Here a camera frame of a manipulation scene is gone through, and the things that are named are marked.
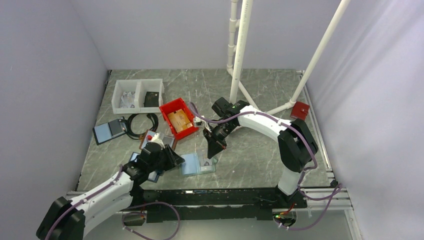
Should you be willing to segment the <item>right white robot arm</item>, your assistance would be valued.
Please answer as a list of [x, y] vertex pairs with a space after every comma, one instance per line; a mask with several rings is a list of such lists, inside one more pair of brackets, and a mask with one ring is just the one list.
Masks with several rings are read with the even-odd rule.
[[226, 137], [237, 127], [259, 132], [278, 144], [283, 171], [275, 194], [276, 203], [287, 208], [295, 201], [302, 173], [319, 148], [302, 119], [293, 121], [274, 117], [239, 100], [229, 103], [221, 97], [214, 102], [212, 110], [218, 120], [204, 122], [203, 136], [207, 141], [207, 157], [210, 159], [227, 148]]

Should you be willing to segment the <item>white card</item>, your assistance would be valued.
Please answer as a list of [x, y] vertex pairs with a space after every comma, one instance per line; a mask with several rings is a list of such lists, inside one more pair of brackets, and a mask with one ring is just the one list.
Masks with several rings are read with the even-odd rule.
[[212, 166], [212, 161], [208, 158], [208, 152], [205, 149], [200, 149], [197, 152], [197, 157], [200, 167]]

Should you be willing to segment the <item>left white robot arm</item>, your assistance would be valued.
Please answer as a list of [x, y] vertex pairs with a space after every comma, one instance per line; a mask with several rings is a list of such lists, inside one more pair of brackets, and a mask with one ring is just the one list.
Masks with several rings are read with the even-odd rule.
[[184, 163], [169, 145], [150, 142], [134, 160], [121, 165], [108, 180], [71, 199], [57, 198], [40, 223], [40, 240], [82, 240], [100, 223], [124, 209], [137, 210], [144, 203], [141, 184], [150, 173], [169, 171]]

